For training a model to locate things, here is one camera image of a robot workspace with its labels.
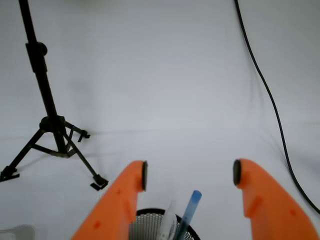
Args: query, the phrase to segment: black cable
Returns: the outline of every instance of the black cable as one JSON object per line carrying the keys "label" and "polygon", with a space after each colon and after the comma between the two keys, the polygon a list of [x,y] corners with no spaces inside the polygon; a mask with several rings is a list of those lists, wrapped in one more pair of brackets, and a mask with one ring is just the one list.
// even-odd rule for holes
{"label": "black cable", "polygon": [[292,167],[291,167],[291,163],[290,163],[290,160],[289,160],[289,155],[288,155],[288,151],[287,151],[287,145],[286,145],[286,141],[285,141],[285,136],[284,136],[284,131],[282,129],[282,125],[281,125],[281,121],[280,121],[280,117],[279,117],[279,113],[278,113],[278,110],[277,110],[277,106],[276,106],[276,103],[275,103],[275,100],[274,98],[272,97],[272,94],[271,94],[271,91],[266,83],[266,80],[264,78],[264,76],[262,75],[259,67],[258,67],[258,64],[257,64],[257,61],[255,59],[255,56],[251,50],[251,47],[250,47],[250,44],[249,44],[249,40],[248,40],[248,37],[247,37],[247,34],[246,34],[246,30],[245,30],[245,26],[244,26],[244,23],[242,21],[242,17],[241,17],[241,12],[240,12],[240,8],[239,8],[239,3],[238,3],[238,0],[234,0],[234,3],[235,3],[235,7],[236,7],[236,12],[237,12],[237,15],[238,15],[238,18],[239,18],[239,22],[240,22],[240,25],[241,25],[241,30],[242,30],[242,33],[243,33],[243,37],[244,37],[244,40],[245,40],[245,43],[246,43],[246,46],[249,50],[249,53],[250,53],[250,56],[252,58],[252,61],[254,63],[254,66],[257,70],[257,72],[259,73],[261,79],[262,79],[262,82],[265,86],[265,89],[266,91],[268,92],[268,95],[270,97],[270,100],[272,102],[272,105],[273,105],[273,109],[275,111],[275,115],[276,115],[276,119],[278,121],[278,124],[279,124],[279,129],[280,129],[280,134],[281,134],[281,139],[282,139],[282,143],[283,143],[283,149],[284,149],[284,154],[285,154],[285,159],[286,159],[286,162],[287,162],[287,165],[288,165],[288,168],[289,168],[289,173],[291,175],[291,178],[296,186],[296,188],[299,190],[299,192],[301,193],[301,195],[303,196],[303,198],[307,201],[307,203],[318,213],[320,214],[320,209],[317,208],[314,203],[308,198],[308,196],[305,194],[304,190],[301,188],[300,184],[298,183],[298,180],[294,174],[294,171],[292,170]]}

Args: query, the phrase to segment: tripod stand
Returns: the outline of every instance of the tripod stand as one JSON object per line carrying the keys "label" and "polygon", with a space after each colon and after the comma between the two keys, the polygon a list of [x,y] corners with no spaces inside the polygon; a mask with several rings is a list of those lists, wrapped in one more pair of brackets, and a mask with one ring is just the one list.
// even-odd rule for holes
{"label": "tripod stand", "polygon": [[[25,44],[26,50],[29,55],[32,71],[35,73],[36,80],[40,88],[47,116],[41,120],[39,124],[39,130],[34,134],[30,141],[15,157],[11,164],[9,166],[6,166],[0,173],[0,182],[18,178],[20,174],[14,175],[14,173],[17,171],[17,165],[26,156],[30,149],[35,149],[52,156],[62,158],[70,158],[74,154],[77,154],[93,175],[95,183],[92,183],[91,186],[97,191],[103,189],[105,186],[107,186],[108,181],[95,172],[95,170],[91,167],[86,158],[82,155],[82,153],[72,141],[74,132],[80,134],[78,142],[81,142],[83,138],[88,139],[90,135],[87,133],[87,131],[72,125],[71,123],[67,122],[63,116],[59,116],[57,114],[48,81],[47,65],[45,62],[45,55],[47,54],[48,49],[43,43],[37,41],[31,19],[28,0],[19,0],[19,5],[26,36],[28,39],[28,43]],[[67,134],[66,128],[70,129],[69,135]],[[44,133],[53,134],[58,151],[54,151],[36,144]]]}

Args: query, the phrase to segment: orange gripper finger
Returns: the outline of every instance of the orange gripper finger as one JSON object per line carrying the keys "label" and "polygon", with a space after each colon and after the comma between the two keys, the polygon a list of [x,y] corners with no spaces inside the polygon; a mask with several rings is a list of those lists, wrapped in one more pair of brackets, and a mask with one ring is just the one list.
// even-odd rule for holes
{"label": "orange gripper finger", "polygon": [[258,164],[236,160],[233,181],[242,189],[244,215],[251,219],[254,240],[319,240],[302,208]]}
{"label": "orange gripper finger", "polygon": [[130,163],[117,177],[71,240],[128,240],[136,220],[138,193],[146,190],[147,162]]}

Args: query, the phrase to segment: blue pen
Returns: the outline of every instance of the blue pen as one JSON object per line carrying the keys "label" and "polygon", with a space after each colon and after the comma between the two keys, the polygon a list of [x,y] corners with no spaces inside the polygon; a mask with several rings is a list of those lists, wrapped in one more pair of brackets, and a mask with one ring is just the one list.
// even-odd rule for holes
{"label": "blue pen", "polygon": [[197,206],[199,204],[199,201],[202,197],[201,192],[194,190],[192,193],[192,196],[189,200],[188,206],[185,209],[184,215],[182,217],[182,220],[179,224],[179,227],[177,231],[175,232],[175,235],[173,237],[173,240],[184,240],[185,239],[185,233],[188,229],[188,226],[190,225],[191,219],[195,214],[195,211],[197,209]]}

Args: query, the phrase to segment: white backdrop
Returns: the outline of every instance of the white backdrop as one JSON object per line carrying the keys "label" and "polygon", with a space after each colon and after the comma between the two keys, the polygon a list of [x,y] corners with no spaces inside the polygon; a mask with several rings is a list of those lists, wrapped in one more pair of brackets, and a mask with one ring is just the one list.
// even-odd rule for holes
{"label": "white backdrop", "polygon": [[[296,176],[320,207],[320,3],[240,0],[256,60],[282,119]],[[232,164],[250,158],[320,218],[289,176],[276,117],[242,38],[233,0],[30,0],[60,115],[92,134],[79,148],[108,180],[149,163],[138,207],[182,215],[194,189],[201,239],[248,239]],[[45,109],[32,73],[18,1],[0,2],[0,167],[38,128]],[[42,139],[49,146],[53,138]],[[0,224],[33,224],[69,239],[99,199],[78,157],[32,151],[21,177],[0,184]]]}

